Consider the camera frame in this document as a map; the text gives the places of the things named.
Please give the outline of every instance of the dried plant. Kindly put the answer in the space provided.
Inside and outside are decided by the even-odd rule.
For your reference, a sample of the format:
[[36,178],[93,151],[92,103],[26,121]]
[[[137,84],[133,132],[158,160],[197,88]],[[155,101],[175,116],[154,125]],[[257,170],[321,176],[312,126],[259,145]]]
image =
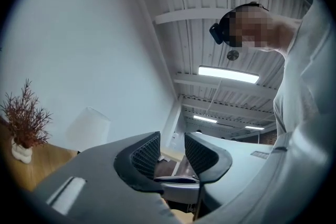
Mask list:
[[44,128],[51,121],[51,114],[44,108],[38,108],[38,97],[31,91],[30,84],[27,79],[19,97],[6,93],[7,100],[0,105],[15,143],[24,148],[45,144],[49,133]]

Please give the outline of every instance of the rectangular light fixture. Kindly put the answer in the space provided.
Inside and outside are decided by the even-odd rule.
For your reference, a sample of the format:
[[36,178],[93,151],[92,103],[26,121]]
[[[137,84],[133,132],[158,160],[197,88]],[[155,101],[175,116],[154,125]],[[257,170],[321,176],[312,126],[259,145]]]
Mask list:
[[199,117],[199,116],[195,116],[195,115],[194,115],[194,119],[198,119],[198,120],[202,120],[202,121],[209,121],[209,122],[212,122],[212,123],[217,122],[215,120],[211,120],[211,119],[207,119],[207,118],[203,118],[203,117]]
[[253,127],[253,126],[245,126],[246,129],[254,129],[254,130],[263,130],[265,128],[261,128],[261,127]]
[[198,68],[198,74],[212,77],[219,77],[224,79],[240,80],[249,83],[256,83],[259,79],[259,76],[253,74],[232,71],[223,68],[203,67],[203,66],[200,66]]

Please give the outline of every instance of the table lamp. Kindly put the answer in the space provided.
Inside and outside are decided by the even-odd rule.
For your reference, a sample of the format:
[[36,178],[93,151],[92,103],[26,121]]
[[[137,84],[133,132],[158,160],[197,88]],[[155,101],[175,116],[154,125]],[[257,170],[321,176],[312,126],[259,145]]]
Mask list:
[[111,121],[99,111],[87,107],[70,124],[66,136],[78,153],[88,148],[106,144]]

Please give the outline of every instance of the white vase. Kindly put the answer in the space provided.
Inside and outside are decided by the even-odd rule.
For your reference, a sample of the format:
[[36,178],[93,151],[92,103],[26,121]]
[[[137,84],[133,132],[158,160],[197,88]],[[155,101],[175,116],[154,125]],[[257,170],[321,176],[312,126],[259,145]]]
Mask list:
[[24,148],[20,145],[17,145],[14,141],[14,138],[12,139],[12,155],[14,158],[18,159],[19,161],[28,164],[32,160],[31,156],[33,154],[33,150],[30,148]]

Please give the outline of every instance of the neck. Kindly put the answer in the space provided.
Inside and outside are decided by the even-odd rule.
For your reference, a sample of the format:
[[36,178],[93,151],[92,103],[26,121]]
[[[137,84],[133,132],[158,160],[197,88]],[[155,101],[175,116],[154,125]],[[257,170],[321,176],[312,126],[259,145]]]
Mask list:
[[267,47],[281,53],[286,59],[288,47],[299,30],[302,20],[277,15],[274,16],[273,21],[273,30]]

